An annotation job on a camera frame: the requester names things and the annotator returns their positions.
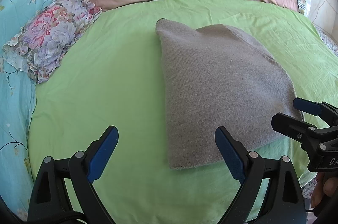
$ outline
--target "knit fabric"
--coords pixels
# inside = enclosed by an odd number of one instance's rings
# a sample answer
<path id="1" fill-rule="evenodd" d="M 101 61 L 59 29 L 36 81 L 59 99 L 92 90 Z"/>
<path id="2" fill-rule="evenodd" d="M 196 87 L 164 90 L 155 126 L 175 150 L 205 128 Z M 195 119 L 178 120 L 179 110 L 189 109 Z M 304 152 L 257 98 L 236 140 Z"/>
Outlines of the knit fabric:
<path id="1" fill-rule="evenodd" d="M 270 124 L 276 113 L 304 119 L 292 106 L 296 95 L 286 71 L 241 29 L 194 30 L 161 19 L 156 32 L 162 44 L 171 168 L 222 160 L 214 139 L 219 126 L 252 150 L 282 136 Z"/>

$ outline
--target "floral pillow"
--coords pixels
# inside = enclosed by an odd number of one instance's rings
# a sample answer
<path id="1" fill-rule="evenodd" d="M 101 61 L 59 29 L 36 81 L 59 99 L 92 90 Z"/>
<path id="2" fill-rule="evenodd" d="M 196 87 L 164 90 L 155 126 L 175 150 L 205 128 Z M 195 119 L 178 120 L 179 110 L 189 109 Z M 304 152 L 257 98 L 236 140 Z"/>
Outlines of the floral pillow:
<path id="1" fill-rule="evenodd" d="M 3 46 L 4 57 L 37 83 L 45 82 L 100 13 L 88 0 L 54 0 Z"/>

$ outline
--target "screw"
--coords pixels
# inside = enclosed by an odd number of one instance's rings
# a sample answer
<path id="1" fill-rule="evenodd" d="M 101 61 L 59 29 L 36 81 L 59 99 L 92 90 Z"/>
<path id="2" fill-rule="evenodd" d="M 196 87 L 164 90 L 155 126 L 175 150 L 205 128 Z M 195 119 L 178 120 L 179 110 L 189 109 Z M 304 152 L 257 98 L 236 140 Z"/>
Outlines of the screw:
<path id="1" fill-rule="evenodd" d="M 84 152 L 83 151 L 78 151 L 77 153 L 75 153 L 75 157 L 76 158 L 82 158 L 84 156 Z"/>
<path id="2" fill-rule="evenodd" d="M 250 151 L 249 152 L 249 156 L 252 157 L 252 158 L 257 158 L 258 157 L 258 153 L 255 152 L 255 151 Z"/>
<path id="3" fill-rule="evenodd" d="M 45 163 L 49 163 L 50 160 L 52 160 L 52 158 L 51 158 L 50 156 L 46 156 L 46 157 L 44 158 L 43 161 L 44 161 Z"/>
<path id="4" fill-rule="evenodd" d="M 289 162 L 290 162 L 290 158 L 287 157 L 287 156 L 283 156 L 282 159 L 283 159 L 283 161 L 284 161 L 285 163 L 289 163 Z"/>

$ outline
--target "blue floral fabric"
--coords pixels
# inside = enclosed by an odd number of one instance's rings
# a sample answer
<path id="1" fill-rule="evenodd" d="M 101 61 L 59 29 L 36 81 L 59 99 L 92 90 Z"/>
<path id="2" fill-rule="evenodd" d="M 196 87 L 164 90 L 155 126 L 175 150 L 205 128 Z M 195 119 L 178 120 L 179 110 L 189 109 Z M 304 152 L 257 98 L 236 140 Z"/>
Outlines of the blue floral fabric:
<path id="1" fill-rule="evenodd" d="M 0 0 L 0 47 L 53 0 Z M 35 82 L 3 59 L 0 51 L 0 195 L 11 211 L 27 220 L 33 188 L 27 151 L 35 108 Z"/>

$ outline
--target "metal pin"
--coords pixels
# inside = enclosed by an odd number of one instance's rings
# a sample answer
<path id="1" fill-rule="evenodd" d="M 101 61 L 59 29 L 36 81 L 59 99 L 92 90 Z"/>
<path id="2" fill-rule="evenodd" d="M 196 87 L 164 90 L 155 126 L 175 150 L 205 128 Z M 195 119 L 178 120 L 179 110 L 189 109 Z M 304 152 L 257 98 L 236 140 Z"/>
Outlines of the metal pin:
<path id="1" fill-rule="evenodd" d="M 49 163 L 50 160 L 52 160 L 52 158 L 51 158 L 50 156 L 46 156 L 46 157 L 43 159 L 43 161 L 44 161 L 45 163 Z"/>
<path id="2" fill-rule="evenodd" d="M 84 152 L 83 151 L 78 151 L 77 153 L 75 153 L 75 157 L 76 158 L 82 158 L 84 156 Z"/>
<path id="3" fill-rule="evenodd" d="M 283 159 L 283 161 L 284 161 L 285 163 L 289 163 L 289 162 L 290 162 L 290 158 L 287 157 L 287 156 L 285 156 L 285 155 L 282 157 L 282 159 Z"/>
<path id="4" fill-rule="evenodd" d="M 258 157 L 258 153 L 255 152 L 255 151 L 250 151 L 249 152 L 249 156 L 252 157 L 252 158 L 257 158 Z"/>
<path id="5" fill-rule="evenodd" d="M 326 146 L 325 146 L 324 144 L 320 144 L 319 147 L 320 147 L 323 151 L 326 150 Z"/>

